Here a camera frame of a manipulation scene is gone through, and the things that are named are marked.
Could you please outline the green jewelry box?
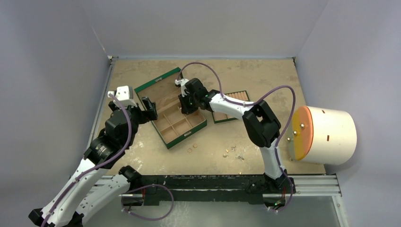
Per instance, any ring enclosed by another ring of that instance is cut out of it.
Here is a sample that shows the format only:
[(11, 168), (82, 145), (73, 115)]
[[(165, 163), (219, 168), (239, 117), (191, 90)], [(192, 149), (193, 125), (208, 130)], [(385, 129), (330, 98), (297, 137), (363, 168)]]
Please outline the green jewelry box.
[(134, 89), (139, 98), (148, 97), (156, 103), (158, 119), (152, 124), (167, 149), (207, 126), (207, 119), (197, 110), (189, 115), (181, 113), (179, 95), (175, 86), (180, 68), (174, 68)]

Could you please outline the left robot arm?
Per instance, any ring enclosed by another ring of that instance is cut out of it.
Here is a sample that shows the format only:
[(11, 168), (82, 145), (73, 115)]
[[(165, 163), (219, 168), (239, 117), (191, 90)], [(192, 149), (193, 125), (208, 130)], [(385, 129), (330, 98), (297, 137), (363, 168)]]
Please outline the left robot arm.
[(157, 120), (156, 103), (143, 97), (142, 110), (131, 98), (111, 96), (110, 118), (92, 140), (79, 166), (62, 190), (43, 208), (33, 209), (28, 218), (39, 227), (81, 227), (105, 204), (125, 191), (136, 193), (141, 180), (132, 167), (111, 178), (104, 186), (93, 186), (125, 154), (140, 124)]

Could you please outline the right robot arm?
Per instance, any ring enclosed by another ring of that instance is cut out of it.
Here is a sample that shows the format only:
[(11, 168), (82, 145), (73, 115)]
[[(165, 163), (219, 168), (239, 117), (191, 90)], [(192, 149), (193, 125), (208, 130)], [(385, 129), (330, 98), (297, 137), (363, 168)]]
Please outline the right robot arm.
[(255, 104), (207, 90), (198, 78), (159, 77), (135, 89), (138, 97), (156, 102), (159, 115), (152, 123), (167, 148), (171, 148), (207, 125), (201, 110), (221, 113), (244, 123), (251, 142), (260, 148), (266, 188), (278, 192), (284, 186), (285, 168), (278, 148), (281, 124), (265, 101)]

